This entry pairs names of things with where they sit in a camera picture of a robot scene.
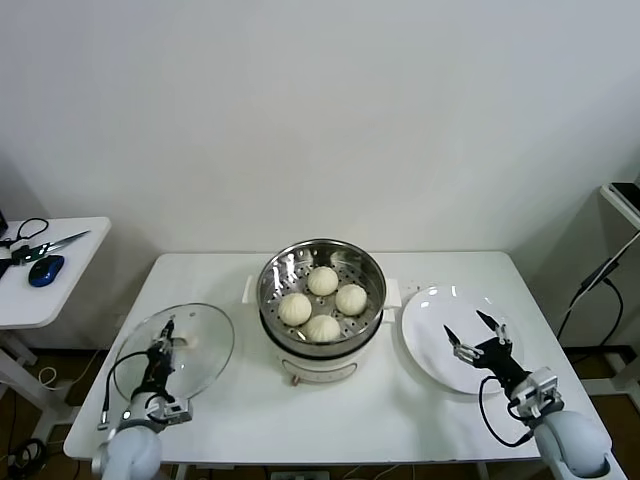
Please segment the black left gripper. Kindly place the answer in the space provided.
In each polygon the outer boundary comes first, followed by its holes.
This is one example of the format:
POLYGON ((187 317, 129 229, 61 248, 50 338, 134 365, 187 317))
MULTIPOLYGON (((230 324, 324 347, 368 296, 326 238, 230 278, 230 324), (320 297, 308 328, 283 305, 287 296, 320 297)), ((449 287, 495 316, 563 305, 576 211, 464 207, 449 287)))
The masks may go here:
POLYGON ((141 389, 144 392, 166 392, 169 376, 173 373, 173 332, 175 324, 170 319, 160 331, 155 346, 146 351, 148 364, 145 368, 141 389))

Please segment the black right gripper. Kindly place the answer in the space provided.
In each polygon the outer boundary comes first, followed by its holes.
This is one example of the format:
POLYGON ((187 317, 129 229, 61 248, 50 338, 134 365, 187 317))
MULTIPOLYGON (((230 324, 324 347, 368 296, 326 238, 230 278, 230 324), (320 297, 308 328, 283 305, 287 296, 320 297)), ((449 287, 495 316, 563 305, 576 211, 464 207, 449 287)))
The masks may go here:
POLYGON ((492 316, 477 310, 476 314, 484 324, 495 333, 498 339, 489 339, 476 347, 460 341, 456 334, 446 325, 443 326, 453 354, 461 361, 473 361, 476 369, 487 369, 497 378, 503 389, 515 389, 531 374, 513 357, 511 339, 505 324, 499 324, 492 316))

